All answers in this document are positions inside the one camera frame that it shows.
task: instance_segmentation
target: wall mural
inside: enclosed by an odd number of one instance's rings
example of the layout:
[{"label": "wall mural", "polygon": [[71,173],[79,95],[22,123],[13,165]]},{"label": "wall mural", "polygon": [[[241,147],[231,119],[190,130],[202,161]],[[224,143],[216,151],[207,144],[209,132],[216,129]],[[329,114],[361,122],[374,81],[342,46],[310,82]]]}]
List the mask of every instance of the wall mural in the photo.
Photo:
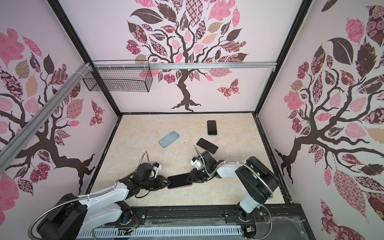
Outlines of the wall mural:
[{"label": "wall mural", "polygon": [[[295,140],[289,155],[284,155],[277,149],[276,152],[283,160],[283,173],[286,168],[292,184],[291,165],[295,162],[298,151],[302,148],[308,150],[308,154],[313,154],[315,164],[324,160],[325,184],[332,184],[333,178],[333,184],[341,197],[367,219],[366,196],[377,216],[384,221],[384,195],[377,192],[384,191],[384,186],[374,179],[382,174],[384,166],[370,163],[369,158],[357,159],[354,156],[358,152],[368,152],[375,154],[377,158],[384,157],[382,149],[371,149],[367,145],[373,141],[384,144],[384,129],[377,126],[384,124],[384,107],[371,109],[373,103],[384,101],[384,74],[367,77],[375,65],[375,69],[384,66],[384,7],[366,8],[368,21],[365,29],[364,23],[359,19],[347,19],[346,32],[349,40],[354,43],[341,37],[332,38],[329,40],[333,44],[332,53],[326,53],[321,45],[310,64],[304,62],[299,66],[298,80],[292,83],[292,91],[284,97],[284,102],[292,110],[288,119],[293,122]],[[356,43],[360,46],[354,52],[352,44]],[[376,52],[383,52],[380,59],[376,58]],[[353,66],[358,76],[342,68],[333,68],[334,60]],[[343,116],[346,112],[353,113],[354,117],[346,118]],[[371,127],[363,128],[363,122],[371,124]],[[340,143],[348,143],[350,147],[337,148]],[[361,187],[373,192],[363,191]],[[335,232],[335,239],[364,239],[350,228],[337,226],[323,201],[322,209],[325,215],[322,218],[323,229],[329,234]]]},{"label": "wall mural", "polygon": [[[136,63],[148,60],[151,63],[211,63],[241,62],[248,54],[238,53],[246,42],[236,41],[242,29],[236,29],[240,21],[240,12],[235,7],[235,0],[135,0],[143,7],[132,12],[128,27],[138,41],[128,40],[126,49],[136,56]],[[186,11],[180,11],[185,2]],[[209,12],[207,20],[202,19],[203,13]],[[136,24],[140,18],[145,24]],[[206,21],[216,19],[206,27]],[[153,29],[151,25],[163,23],[161,29]],[[146,51],[149,55],[140,54]],[[190,106],[201,106],[195,103],[187,90],[187,79],[200,81],[223,77],[229,69],[152,70],[152,75],[168,84],[175,83],[184,98],[174,108],[184,106],[193,112]],[[238,79],[230,87],[217,90],[229,97],[238,93]]]}]

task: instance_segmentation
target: light blue phone case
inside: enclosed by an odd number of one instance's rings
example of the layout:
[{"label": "light blue phone case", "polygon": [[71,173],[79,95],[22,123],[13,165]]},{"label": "light blue phone case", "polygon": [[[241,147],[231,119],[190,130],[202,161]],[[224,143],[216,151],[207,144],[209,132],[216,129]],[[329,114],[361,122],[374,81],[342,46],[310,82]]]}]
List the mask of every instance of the light blue phone case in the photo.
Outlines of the light blue phone case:
[{"label": "light blue phone case", "polygon": [[159,144],[163,148],[166,148],[166,147],[168,147],[171,143],[173,143],[178,138],[179,138],[179,135],[175,131],[172,131],[170,134],[168,134],[167,136],[163,137],[159,141]]}]

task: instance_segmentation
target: beige floor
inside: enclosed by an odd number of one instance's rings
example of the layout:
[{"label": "beige floor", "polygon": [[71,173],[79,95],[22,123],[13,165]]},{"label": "beige floor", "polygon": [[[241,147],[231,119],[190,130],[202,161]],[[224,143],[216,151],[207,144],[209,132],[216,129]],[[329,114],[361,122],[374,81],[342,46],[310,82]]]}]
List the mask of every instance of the beige floor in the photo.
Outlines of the beige floor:
[{"label": "beige floor", "polygon": [[[207,120],[216,120],[217,136],[207,135]],[[172,131],[180,137],[162,148],[158,141]],[[272,170],[251,113],[124,115],[91,192],[110,187],[116,179],[132,172],[144,151],[148,151],[151,162],[162,165],[160,175],[190,172],[189,161],[196,155],[193,145],[201,137],[218,146],[212,155],[217,161],[245,162],[255,156]],[[131,206],[237,204],[246,193],[240,180],[216,178],[189,187],[164,188],[126,202]],[[284,203],[279,188],[274,194],[275,198],[266,203]]]}]

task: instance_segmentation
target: tree mural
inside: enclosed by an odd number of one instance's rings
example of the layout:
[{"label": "tree mural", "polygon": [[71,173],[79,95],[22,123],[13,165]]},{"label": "tree mural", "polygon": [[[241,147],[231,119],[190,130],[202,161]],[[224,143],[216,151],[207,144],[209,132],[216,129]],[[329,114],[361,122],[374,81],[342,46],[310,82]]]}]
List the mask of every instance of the tree mural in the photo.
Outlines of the tree mural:
[{"label": "tree mural", "polygon": [[[129,31],[139,42],[128,40],[127,50],[136,56],[136,62],[147,60],[151,63],[211,63],[211,62],[241,62],[248,54],[238,53],[246,42],[235,42],[241,29],[236,28],[240,21],[240,13],[235,8],[235,0],[185,0],[185,11],[181,11],[184,0],[159,0],[153,4],[152,0],[135,0],[143,7],[132,12],[132,16],[139,17],[145,24],[135,24],[128,21]],[[207,20],[202,19],[203,13],[209,10]],[[208,27],[205,21],[216,19]],[[155,24],[163,26],[154,29]],[[139,54],[142,50],[149,51],[149,55]],[[204,76],[208,81],[213,77],[223,77],[231,71],[229,69],[210,69],[209,74],[200,69],[180,70],[152,70],[152,75],[158,77],[159,82],[176,83],[184,98],[174,108],[184,106],[186,110],[193,112],[190,106],[200,106],[190,96],[185,81],[187,79],[198,80]],[[218,91],[228,97],[238,93],[238,81],[234,81],[229,88],[219,88]]]},{"label": "tree mural", "polygon": [[[384,53],[377,61],[375,50],[375,47],[380,53],[384,50],[384,8],[366,8],[369,18],[365,31],[364,24],[358,19],[348,19],[346,25],[352,44],[359,44],[357,53],[349,40],[333,38],[329,40],[333,45],[333,54],[326,54],[321,45],[311,65],[304,62],[299,66],[299,79],[293,82],[292,91],[284,97],[284,102],[292,110],[288,119],[293,122],[295,139],[288,155],[277,149],[276,152],[283,160],[283,173],[286,168],[293,184],[291,165],[298,151],[308,145],[308,154],[314,154],[315,164],[324,160],[327,185],[331,184],[333,174],[336,189],[350,206],[366,218],[366,195],[371,207],[384,220],[384,195],[361,190],[365,187],[372,191],[384,191],[382,184],[372,178],[382,174],[384,166],[372,164],[369,158],[360,161],[354,156],[355,153],[366,152],[384,157],[382,148],[371,149],[367,145],[373,141],[384,144],[384,129],[377,126],[384,124],[384,107],[371,107],[384,101],[384,72],[372,71],[375,65],[375,69],[384,70],[381,68],[384,66]],[[333,67],[334,60],[339,68]],[[354,177],[343,172],[342,168]]]},{"label": "tree mural", "polygon": [[[17,42],[18,34],[15,30],[9,28],[7,33],[8,36],[0,33],[0,58],[8,68],[9,61],[24,58],[21,53],[25,46]],[[4,89],[0,93],[0,116],[3,119],[8,119],[8,121],[0,121],[0,134],[10,136],[8,139],[0,137],[0,142],[5,145],[48,102],[48,93],[55,94],[57,92],[53,86],[64,84],[68,78],[65,64],[55,70],[49,54],[43,58],[40,48],[32,40],[26,37],[23,37],[23,40],[29,47],[31,54],[16,65],[15,73],[18,78],[10,74],[9,69],[5,70],[0,66],[0,77],[4,83]],[[38,91],[38,81],[43,84],[44,90]],[[59,154],[59,148],[65,146],[63,139],[70,137],[64,129],[76,127],[80,123],[76,120],[83,108],[83,99],[76,99],[79,92],[80,84],[77,84],[50,118],[45,121],[40,130],[36,132],[35,135],[38,139],[31,139],[29,146],[27,144],[28,147],[21,150],[16,156],[16,159],[23,159],[23,161],[7,167],[6,170],[14,167],[19,168],[13,179],[17,179],[15,181],[22,191],[33,195],[33,184],[46,180],[53,166],[55,168],[71,167],[77,170],[80,184],[79,193],[83,185],[84,175],[92,173],[94,167],[92,169],[87,167],[90,165],[94,154],[83,162]],[[95,116],[92,119],[95,118],[97,123],[101,123],[100,115],[103,114],[103,110],[96,104],[94,106],[93,101],[89,103],[89,106],[91,105],[95,111]]]}]

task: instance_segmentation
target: phone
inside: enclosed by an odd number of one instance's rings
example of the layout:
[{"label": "phone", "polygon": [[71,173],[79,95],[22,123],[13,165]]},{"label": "phone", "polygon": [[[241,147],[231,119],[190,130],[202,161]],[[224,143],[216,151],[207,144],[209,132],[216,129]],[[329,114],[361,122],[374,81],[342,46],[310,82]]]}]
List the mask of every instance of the phone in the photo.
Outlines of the phone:
[{"label": "phone", "polygon": [[184,174],[168,177],[167,179],[170,181],[170,184],[168,185],[168,189],[192,185],[191,182],[187,182],[188,176],[189,176],[189,173],[184,173]]},{"label": "phone", "polygon": [[208,135],[217,135],[216,121],[208,120],[207,121]]},{"label": "phone", "polygon": [[200,138],[200,140],[197,142],[197,145],[199,147],[202,147],[204,148],[205,150],[207,150],[208,152],[212,153],[212,154],[215,154],[216,150],[218,149],[218,146],[208,142],[207,140],[205,139],[202,139]]}]

